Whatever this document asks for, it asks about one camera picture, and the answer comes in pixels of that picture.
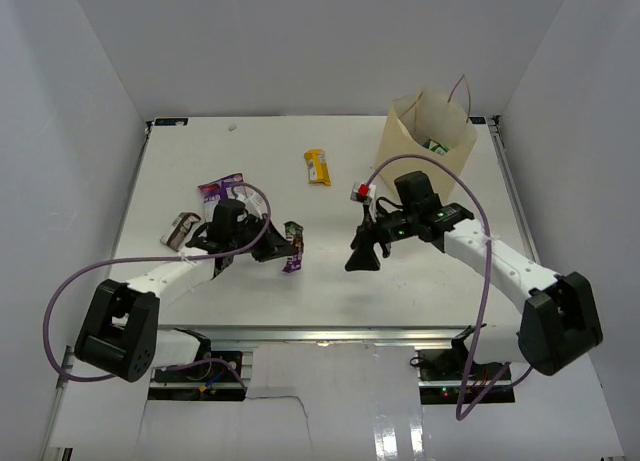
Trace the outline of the brown purple M&M's packet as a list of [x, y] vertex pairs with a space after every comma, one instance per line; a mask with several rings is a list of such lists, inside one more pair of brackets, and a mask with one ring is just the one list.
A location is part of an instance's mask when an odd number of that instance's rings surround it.
[[302, 268], [302, 259], [304, 252], [304, 236], [303, 226], [295, 221], [287, 221], [284, 223], [285, 239], [295, 248], [296, 252], [287, 257], [283, 267], [283, 272], [291, 274]]

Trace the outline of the purple Fox's berries bag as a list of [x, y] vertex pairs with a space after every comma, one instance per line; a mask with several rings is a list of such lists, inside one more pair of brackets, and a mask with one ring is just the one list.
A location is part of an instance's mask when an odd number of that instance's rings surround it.
[[221, 199], [234, 198], [232, 188], [243, 181], [242, 173], [234, 173], [198, 186], [204, 201], [204, 219], [206, 222], [210, 222], [213, 219], [215, 207]]

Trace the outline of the teal candy bag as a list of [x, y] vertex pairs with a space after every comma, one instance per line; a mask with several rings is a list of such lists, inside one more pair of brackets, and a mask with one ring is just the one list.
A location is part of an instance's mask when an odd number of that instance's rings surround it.
[[424, 143], [423, 147], [439, 155], [445, 155], [450, 150], [450, 148], [445, 144], [439, 143], [433, 139], [428, 139]]

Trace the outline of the brown white snack packet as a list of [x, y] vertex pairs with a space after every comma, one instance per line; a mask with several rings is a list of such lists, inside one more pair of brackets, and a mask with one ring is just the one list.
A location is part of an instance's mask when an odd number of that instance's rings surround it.
[[201, 221], [201, 217], [189, 211], [180, 212], [171, 226], [160, 237], [160, 243], [174, 252], [178, 252], [193, 228]]

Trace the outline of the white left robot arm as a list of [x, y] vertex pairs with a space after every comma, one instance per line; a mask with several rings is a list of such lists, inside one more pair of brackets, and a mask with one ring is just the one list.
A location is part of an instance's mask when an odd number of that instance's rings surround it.
[[271, 214], [268, 202], [252, 212], [242, 201], [222, 200], [179, 255], [150, 257], [161, 264], [125, 282], [101, 282], [76, 340], [75, 357], [111, 377], [139, 380], [154, 360], [160, 311], [211, 280], [216, 260], [251, 250], [266, 234]]

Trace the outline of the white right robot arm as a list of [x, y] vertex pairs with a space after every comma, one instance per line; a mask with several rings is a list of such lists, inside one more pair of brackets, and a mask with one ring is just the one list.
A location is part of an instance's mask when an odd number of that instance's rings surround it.
[[356, 323], [400, 326], [439, 320], [436, 307], [453, 311], [469, 301], [469, 284], [449, 266], [404, 256], [396, 273], [381, 277], [382, 257], [394, 242], [415, 239], [469, 266], [483, 278], [477, 321], [452, 340], [451, 365], [472, 380], [490, 363], [525, 362], [552, 376], [603, 340], [589, 281], [561, 276], [489, 235], [485, 218], [457, 203], [442, 204], [428, 176], [415, 171], [395, 181], [399, 204], [387, 211], [363, 203], [364, 217], [342, 271], [325, 245], [310, 254], [293, 281], [262, 285], [259, 292], [281, 307], [293, 306], [295, 325], [318, 324], [322, 309], [342, 304]]

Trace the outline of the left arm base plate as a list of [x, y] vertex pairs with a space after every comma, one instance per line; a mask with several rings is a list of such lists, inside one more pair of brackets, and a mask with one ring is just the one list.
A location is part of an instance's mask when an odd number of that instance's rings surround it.
[[200, 359], [218, 359], [183, 370], [156, 370], [151, 377], [149, 398], [173, 401], [242, 401], [246, 389], [241, 351], [212, 351]]

